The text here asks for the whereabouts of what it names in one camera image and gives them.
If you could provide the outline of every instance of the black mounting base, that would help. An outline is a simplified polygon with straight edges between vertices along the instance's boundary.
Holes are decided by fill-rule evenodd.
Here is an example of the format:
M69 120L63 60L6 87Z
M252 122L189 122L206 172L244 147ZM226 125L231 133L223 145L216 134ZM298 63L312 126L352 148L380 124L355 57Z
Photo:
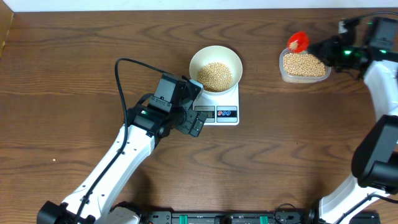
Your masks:
M302 212L277 212L281 224L305 223ZM279 224L275 223L273 212L264 213L181 213L145 212L140 224ZM376 213L359 213L350 224L381 224Z

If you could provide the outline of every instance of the clear plastic container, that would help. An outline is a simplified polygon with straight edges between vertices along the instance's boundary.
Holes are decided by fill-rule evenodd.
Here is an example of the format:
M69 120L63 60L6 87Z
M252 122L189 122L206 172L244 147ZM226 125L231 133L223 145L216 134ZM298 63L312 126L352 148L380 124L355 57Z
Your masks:
M285 49L284 51L282 51L282 53L280 53L280 56L279 56L279 70L280 70L280 74L282 74L282 79L285 82L288 82L288 83L316 83L316 82L324 81L325 79L327 79L329 77L330 72L331 72L331 67L327 67L327 66L325 66L326 75L321 76L321 77L303 77L303 76L291 75L291 74L287 73L284 69L284 55L289 54L289 53L291 53L291 51L289 51L288 49ZM307 51L303 51L300 54L307 54Z

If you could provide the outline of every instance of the white bowl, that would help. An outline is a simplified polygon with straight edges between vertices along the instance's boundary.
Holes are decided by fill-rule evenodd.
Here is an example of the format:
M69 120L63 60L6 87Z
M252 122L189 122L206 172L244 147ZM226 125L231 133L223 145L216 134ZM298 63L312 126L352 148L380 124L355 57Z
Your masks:
M238 84L242 77L243 66L241 59L238 55L233 52L231 49L222 46L209 46L201 49L196 53L189 65L189 74L191 79L198 81L198 73L199 70L207 65L208 63L213 62L221 62L225 64L232 73L232 82L229 85L229 88L222 92L211 92L203 90L205 94L208 95L223 95L232 89Z

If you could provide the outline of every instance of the digital kitchen scale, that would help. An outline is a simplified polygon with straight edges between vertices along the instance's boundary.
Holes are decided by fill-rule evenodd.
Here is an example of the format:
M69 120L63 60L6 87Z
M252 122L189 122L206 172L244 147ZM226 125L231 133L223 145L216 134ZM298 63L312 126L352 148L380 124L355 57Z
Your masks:
M239 88L229 90L222 95L202 93L201 97L193 102L195 111L207 113L205 125L238 125L239 124Z

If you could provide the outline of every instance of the soybean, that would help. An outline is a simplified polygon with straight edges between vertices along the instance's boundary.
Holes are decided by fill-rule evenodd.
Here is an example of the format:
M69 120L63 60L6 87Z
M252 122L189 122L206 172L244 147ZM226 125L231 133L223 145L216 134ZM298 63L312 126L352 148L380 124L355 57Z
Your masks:
M225 91L232 82L232 73L221 62L208 63L199 70L198 82L202 83L207 91Z
M285 54L284 69L291 75L304 77L326 75L325 65L312 54Z

